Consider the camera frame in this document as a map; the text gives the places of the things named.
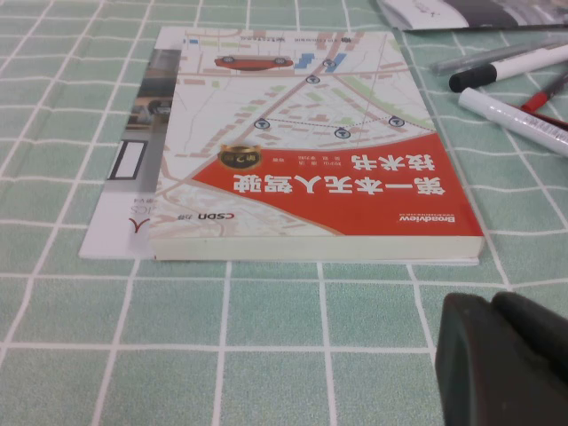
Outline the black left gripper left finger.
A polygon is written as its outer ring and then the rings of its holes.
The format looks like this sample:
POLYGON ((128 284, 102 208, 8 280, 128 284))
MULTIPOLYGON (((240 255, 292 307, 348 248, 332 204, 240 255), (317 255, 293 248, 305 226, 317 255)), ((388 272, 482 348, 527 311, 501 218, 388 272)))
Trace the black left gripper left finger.
POLYGON ((567 371, 556 372, 480 296, 443 302, 435 369, 447 425, 565 425, 567 371))

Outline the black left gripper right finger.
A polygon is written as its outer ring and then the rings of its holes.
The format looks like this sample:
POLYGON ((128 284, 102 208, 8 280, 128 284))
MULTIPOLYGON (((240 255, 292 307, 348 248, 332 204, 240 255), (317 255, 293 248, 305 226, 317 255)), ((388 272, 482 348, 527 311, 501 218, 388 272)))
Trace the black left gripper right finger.
POLYGON ((552 369, 567 371, 566 318, 512 292, 497 293, 491 305, 552 369))

